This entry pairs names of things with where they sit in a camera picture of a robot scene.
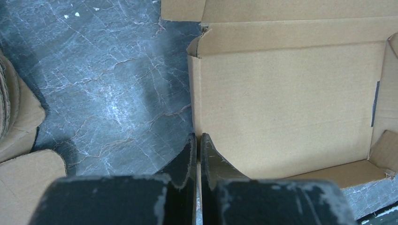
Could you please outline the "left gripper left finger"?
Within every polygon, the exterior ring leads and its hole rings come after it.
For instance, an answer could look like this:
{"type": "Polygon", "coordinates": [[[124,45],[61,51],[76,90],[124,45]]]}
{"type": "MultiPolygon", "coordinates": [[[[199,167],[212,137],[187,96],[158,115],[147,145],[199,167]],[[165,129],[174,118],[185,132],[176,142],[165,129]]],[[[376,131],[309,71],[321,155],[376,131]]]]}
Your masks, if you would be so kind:
{"type": "Polygon", "coordinates": [[[153,175],[68,176],[42,195],[31,225],[193,225],[197,138],[153,175]]]}

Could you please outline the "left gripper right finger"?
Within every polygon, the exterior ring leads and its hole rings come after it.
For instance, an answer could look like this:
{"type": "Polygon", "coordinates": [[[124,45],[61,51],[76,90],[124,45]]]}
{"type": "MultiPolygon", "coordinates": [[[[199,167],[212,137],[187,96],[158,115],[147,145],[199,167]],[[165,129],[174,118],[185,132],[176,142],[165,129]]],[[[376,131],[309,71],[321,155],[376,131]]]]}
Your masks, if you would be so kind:
{"type": "Polygon", "coordinates": [[[250,179],[227,161],[209,134],[200,139],[205,225],[355,225],[339,187],[326,180],[250,179]]]}

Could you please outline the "cardboard box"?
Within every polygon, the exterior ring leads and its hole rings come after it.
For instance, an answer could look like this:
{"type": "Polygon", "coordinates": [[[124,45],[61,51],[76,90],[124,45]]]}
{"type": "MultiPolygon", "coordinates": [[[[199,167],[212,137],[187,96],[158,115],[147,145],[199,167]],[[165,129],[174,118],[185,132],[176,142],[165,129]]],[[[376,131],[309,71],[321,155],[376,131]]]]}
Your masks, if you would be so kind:
{"type": "Polygon", "coordinates": [[[395,0],[163,0],[187,48],[195,134],[250,178],[348,188],[398,173],[395,0]]]}

